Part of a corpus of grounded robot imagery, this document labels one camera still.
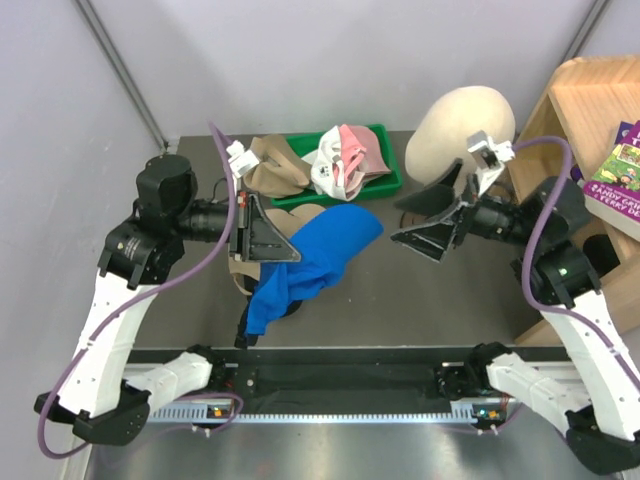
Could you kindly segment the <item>blue cap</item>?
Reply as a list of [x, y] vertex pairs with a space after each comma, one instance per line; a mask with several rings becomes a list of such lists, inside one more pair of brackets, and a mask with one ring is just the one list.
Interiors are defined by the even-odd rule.
[[301, 253], [297, 263], [264, 263], [252, 295], [255, 305], [284, 308], [310, 300], [338, 284], [348, 264], [382, 235], [383, 225], [369, 210], [352, 203], [332, 206], [291, 237]]

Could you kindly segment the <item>black cap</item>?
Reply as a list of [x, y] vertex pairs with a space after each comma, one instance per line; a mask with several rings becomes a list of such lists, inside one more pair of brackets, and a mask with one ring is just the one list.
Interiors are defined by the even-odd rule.
[[294, 300], [284, 308], [276, 308], [261, 302], [255, 305], [253, 298], [249, 297], [237, 323], [233, 346], [241, 350], [256, 346], [271, 323], [293, 315], [302, 304], [302, 300]]

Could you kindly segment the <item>pink and white cap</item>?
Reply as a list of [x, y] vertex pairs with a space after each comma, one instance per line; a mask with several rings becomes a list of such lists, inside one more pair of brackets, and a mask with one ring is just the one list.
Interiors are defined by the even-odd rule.
[[391, 173], [372, 129], [336, 125], [325, 132], [318, 148], [303, 155], [311, 167], [311, 183], [318, 194], [352, 201], [369, 182]]

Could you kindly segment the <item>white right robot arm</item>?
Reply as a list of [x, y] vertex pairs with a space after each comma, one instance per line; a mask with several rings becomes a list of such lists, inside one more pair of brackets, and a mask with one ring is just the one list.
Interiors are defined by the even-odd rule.
[[475, 174], [454, 164], [440, 179], [396, 202], [414, 225], [394, 242], [433, 261], [469, 235], [523, 248], [513, 270], [527, 301], [552, 326], [583, 384], [573, 393], [501, 343], [475, 346], [458, 367], [439, 367], [441, 394], [508, 395], [547, 420], [577, 459], [597, 475], [639, 464], [639, 372], [609, 315], [598, 273], [573, 242], [587, 223], [581, 189], [558, 176], [544, 180], [521, 203], [485, 193]]

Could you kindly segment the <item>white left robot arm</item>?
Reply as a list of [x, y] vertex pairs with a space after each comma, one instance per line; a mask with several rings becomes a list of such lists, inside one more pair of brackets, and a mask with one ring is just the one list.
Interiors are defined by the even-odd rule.
[[298, 262], [300, 252], [273, 224], [242, 177], [259, 163], [250, 151], [224, 156], [227, 203], [197, 198], [197, 179], [183, 156], [147, 161], [136, 177], [131, 215], [106, 237], [94, 297], [69, 366], [52, 390], [39, 395], [37, 439], [45, 425], [71, 426], [84, 446], [123, 446], [141, 432], [149, 415], [199, 390], [216, 396], [227, 374], [203, 347], [194, 347], [147, 374], [124, 379], [138, 330], [163, 291], [200, 272], [219, 253], [247, 263]]

